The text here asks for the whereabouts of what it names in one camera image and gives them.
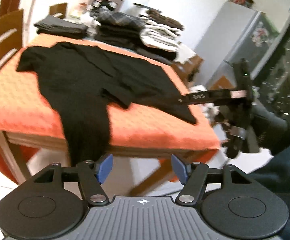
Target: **refrigerator door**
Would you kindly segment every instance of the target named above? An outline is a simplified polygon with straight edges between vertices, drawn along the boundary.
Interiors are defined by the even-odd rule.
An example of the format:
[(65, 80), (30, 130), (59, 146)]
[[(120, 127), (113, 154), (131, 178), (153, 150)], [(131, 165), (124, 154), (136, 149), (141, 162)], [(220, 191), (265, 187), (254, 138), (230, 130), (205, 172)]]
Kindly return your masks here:
[(279, 33), (266, 19), (264, 13), (259, 13), (250, 27), (238, 42), (233, 54), (228, 55), (225, 60), (229, 63), (235, 63), (244, 58), (249, 64), (250, 72), (252, 72)]
[(257, 11), (225, 2), (194, 51), (204, 59), (195, 84), (206, 85), (255, 19)]

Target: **black circular cover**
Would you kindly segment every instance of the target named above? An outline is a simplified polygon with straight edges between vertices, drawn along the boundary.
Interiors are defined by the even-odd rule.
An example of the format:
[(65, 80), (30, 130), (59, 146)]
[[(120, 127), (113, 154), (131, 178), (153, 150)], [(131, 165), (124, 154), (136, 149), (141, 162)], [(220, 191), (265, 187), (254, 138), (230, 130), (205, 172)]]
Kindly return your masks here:
[(235, 239), (265, 239), (276, 235), (288, 220), (289, 210), (267, 189), (239, 185), (206, 197), (201, 213), (216, 231)]
[(74, 228), (83, 214), (82, 201), (70, 191), (16, 189), (0, 201), (0, 228), (16, 239), (50, 239)]

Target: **chair backrest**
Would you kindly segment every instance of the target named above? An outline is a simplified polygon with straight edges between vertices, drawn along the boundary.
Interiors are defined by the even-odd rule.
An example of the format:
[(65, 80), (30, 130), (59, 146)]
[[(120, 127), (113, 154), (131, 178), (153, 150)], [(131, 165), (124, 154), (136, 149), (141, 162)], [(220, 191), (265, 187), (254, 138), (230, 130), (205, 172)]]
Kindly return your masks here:
[(22, 48), (23, 9), (0, 17), (0, 68)]
[(64, 19), (66, 17), (68, 3), (59, 3), (49, 7), (49, 14), (54, 15), (60, 19)]

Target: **white crosshair marker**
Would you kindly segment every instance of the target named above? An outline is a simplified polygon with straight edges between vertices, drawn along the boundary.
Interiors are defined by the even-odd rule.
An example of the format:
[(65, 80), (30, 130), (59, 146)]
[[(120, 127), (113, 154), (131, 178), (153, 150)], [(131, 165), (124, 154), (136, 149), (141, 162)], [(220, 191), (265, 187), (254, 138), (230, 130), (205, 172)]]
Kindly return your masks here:
[(139, 202), (139, 203), (141, 203), (141, 204), (144, 205), (144, 204), (146, 204), (146, 203), (149, 202), (149, 201), (147, 201), (147, 200), (145, 200), (145, 199), (142, 198), (141, 200), (139, 200), (139, 201), (137, 201), (137, 202)]

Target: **gray ribbed plate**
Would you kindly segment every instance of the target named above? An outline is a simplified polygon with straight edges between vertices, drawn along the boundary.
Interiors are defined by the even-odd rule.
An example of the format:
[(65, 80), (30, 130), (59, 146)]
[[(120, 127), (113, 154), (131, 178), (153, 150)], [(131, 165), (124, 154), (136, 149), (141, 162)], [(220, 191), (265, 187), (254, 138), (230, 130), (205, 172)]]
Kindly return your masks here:
[(194, 208), (170, 197), (115, 197), (91, 208), (85, 220), (58, 240), (230, 240), (207, 226)]

